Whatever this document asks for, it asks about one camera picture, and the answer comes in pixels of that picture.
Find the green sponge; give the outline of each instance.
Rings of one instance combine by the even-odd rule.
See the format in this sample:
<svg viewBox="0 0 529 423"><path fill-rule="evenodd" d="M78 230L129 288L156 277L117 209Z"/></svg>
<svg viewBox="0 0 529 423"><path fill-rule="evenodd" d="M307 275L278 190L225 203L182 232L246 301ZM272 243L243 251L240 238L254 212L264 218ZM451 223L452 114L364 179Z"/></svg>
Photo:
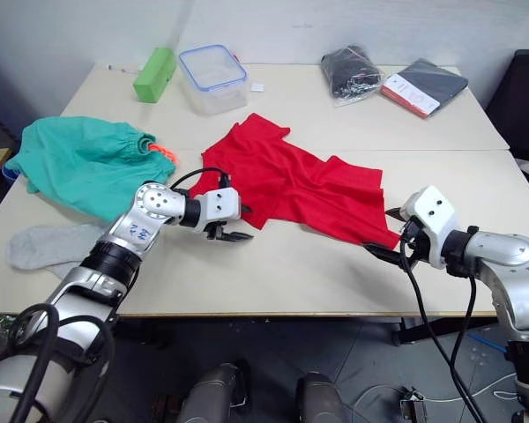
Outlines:
<svg viewBox="0 0 529 423"><path fill-rule="evenodd" d="M156 103L175 73L175 53L170 48L156 48L149 61L133 82L139 100Z"/></svg>

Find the black wire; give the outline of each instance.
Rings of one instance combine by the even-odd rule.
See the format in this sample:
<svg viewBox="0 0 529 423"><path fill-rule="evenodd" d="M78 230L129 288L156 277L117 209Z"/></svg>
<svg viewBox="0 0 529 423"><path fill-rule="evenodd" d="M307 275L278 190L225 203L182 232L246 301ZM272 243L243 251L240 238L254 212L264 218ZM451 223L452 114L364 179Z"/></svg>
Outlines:
<svg viewBox="0 0 529 423"><path fill-rule="evenodd" d="M130 293L131 291L131 288L135 285L135 283L137 282L138 280L138 276L139 276L139 267L138 269L135 271L135 274L133 275L133 279L131 280L130 282L130 285L127 287L127 293L125 293L125 297L128 296L128 294Z"/></svg>
<svg viewBox="0 0 529 423"><path fill-rule="evenodd" d="M457 370L452 366L451 360L447 356L447 353L443 349L443 346L437 339L437 336L435 332L433 331L433 328L429 324L429 320L427 318L427 314L425 312L425 306L423 305L423 299L421 297L421 290L417 284L417 280L415 279L414 273L412 272L412 268L409 265L409 262L407 261L406 257L406 240L402 239L399 243L399 257L400 261L402 263L404 271L407 273L407 276L409 277L410 281L412 282L412 286L414 287L415 291L415 298L417 299L417 305L420 310L421 314L421 320L423 321L423 324L428 329L429 335L431 336L431 339L435 343L437 350L441 353L444 360L447 362L447 365L449 366L449 369L451 370L451 378L453 383L455 384L455 387L457 388L457 391L459 395L462 397L466 408L468 408L468 411L473 415L474 419L477 423L486 423L486 420L484 419L482 415L482 411L480 407L476 404L474 401L472 394L466 387L464 381L460 378L460 376L457 373Z"/></svg>
<svg viewBox="0 0 529 423"><path fill-rule="evenodd" d="M10 393L10 398L21 398L22 393L23 392L19 393L13 391ZM37 399L34 401L34 407L41 413L41 417L36 423L51 423L51 418L49 417L47 410Z"/></svg>
<svg viewBox="0 0 529 423"><path fill-rule="evenodd" d="M460 332L457 335L457 340L455 341L455 346L452 348L452 353L451 353L451 367L453 369L455 368L458 350L460 349L460 344L462 343L462 339L466 331L468 330L468 324L470 323L470 318L473 314L474 303L476 302L476 280L474 279L474 276L472 274L469 275L469 279L470 279L470 300L468 301L468 307L466 308L465 318L462 321L462 327L460 328Z"/></svg>
<svg viewBox="0 0 529 423"><path fill-rule="evenodd" d="M20 325L24 323L28 317L39 311L47 314L47 326L44 329L45 336L43 337L43 342L37 352L32 371L27 378L24 391L16 404L14 413L11 415L10 423L24 423L26 421L27 415L34 406L35 396L41 386L43 376L45 376L49 360L51 359L55 348L56 334L59 329L59 313L51 304L35 304L22 311L11 324L10 333L8 334L8 346L11 349L16 348Z"/></svg>
<svg viewBox="0 0 529 423"><path fill-rule="evenodd" d="M223 170L221 170L219 167L202 167L201 169L198 169L198 170L194 170L192 172L189 172L187 173L185 176L183 176L182 178L178 178L178 180L173 183L170 188L171 189L175 189L180 183L186 181L188 178L190 178L191 176L194 176L195 174L201 174L203 172L220 172L221 173L221 176L227 176L227 173L224 172Z"/></svg>
<svg viewBox="0 0 529 423"><path fill-rule="evenodd" d="M64 326L65 324L71 324L75 322L89 322L93 324L98 328L102 337L104 338L104 360L101 363L101 370L98 374L98 379L96 380L94 388L90 392L90 395L86 399L84 405L81 407L77 418L75 419L75 422L77 423L84 423L86 422L86 419L92 412L93 408L98 403L98 400L100 399L100 394L106 386L106 381L108 380L108 376L111 371L112 364L114 362L115 343L114 338L112 337L112 332L110 331L106 323L93 315L75 315L73 317L63 319L59 323L59 326Z"/></svg>

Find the white label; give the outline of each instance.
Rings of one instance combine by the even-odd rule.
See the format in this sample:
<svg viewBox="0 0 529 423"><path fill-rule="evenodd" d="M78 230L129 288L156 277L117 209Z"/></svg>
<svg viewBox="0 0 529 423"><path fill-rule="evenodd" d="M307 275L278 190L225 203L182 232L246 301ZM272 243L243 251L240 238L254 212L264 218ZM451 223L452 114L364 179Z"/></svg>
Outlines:
<svg viewBox="0 0 529 423"><path fill-rule="evenodd" d="M403 79L397 73L386 79L384 86L395 92L413 106L417 107L426 115L429 115L440 105L440 103L433 97L425 94L422 90L412 85L406 79Z"/></svg>
<svg viewBox="0 0 529 423"><path fill-rule="evenodd" d="M250 85L250 90L257 92L257 93L263 93L265 91L265 84L261 84L259 82L253 82Z"/></svg>

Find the black chair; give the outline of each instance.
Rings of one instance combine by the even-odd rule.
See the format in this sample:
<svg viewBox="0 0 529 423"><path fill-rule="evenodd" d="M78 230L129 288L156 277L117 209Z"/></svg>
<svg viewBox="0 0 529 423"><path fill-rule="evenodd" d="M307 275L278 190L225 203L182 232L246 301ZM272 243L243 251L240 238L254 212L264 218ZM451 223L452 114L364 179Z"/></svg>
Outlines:
<svg viewBox="0 0 529 423"><path fill-rule="evenodd" d="M529 50L517 50L486 114L516 159L529 161ZM529 181L529 174L524 172Z"/></svg>

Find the red t-shirt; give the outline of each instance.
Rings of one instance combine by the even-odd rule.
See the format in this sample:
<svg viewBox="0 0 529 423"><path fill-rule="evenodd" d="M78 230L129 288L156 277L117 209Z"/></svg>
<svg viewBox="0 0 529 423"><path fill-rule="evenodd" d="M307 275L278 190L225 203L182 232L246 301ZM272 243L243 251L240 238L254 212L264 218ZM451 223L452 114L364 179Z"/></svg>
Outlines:
<svg viewBox="0 0 529 423"><path fill-rule="evenodd" d="M399 236L386 225L382 171L336 156L322 161L284 141L289 133L252 114L202 153L204 167L231 175L242 203L252 210L242 218L258 229L268 219L290 220L342 241L393 249ZM216 189L216 180L215 173L203 173L191 195Z"/></svg>

